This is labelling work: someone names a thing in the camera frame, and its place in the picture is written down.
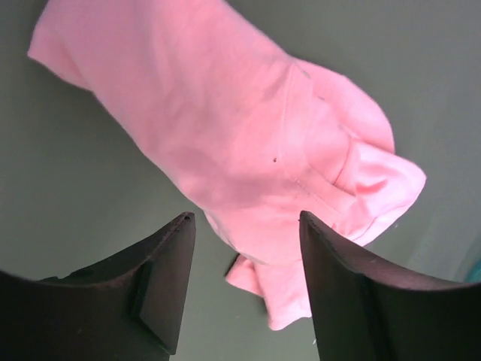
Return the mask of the pink t-shirt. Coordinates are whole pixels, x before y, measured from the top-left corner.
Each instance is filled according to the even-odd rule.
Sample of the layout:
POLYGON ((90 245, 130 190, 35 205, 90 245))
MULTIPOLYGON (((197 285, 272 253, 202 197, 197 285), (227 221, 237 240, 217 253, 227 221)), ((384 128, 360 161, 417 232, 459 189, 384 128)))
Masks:
POLYGON ((348 78, 290 56, 224 1, 49 1, 31 59, 90 91, 237 251, 269 326, 309 317, 299 216, 364 246, 416 201, 417 165, 348 78))

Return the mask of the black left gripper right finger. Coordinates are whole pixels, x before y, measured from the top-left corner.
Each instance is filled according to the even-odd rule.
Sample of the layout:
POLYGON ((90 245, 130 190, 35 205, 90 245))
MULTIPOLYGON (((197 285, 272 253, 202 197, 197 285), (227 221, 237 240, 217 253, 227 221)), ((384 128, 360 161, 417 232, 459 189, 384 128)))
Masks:
POLYGON ((478 360, 480 285, 396 265, 302 211, 300 242, 322 360, 478 360))

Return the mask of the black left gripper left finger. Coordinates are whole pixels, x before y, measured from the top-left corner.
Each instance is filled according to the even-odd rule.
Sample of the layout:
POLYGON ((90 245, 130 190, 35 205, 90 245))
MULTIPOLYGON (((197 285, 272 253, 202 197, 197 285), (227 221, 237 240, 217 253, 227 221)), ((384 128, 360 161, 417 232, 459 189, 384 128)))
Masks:
POLYGON ((177 352, 195 246, 183 213, 65 278, 1 274, 3 360, 167 360, 177 352))

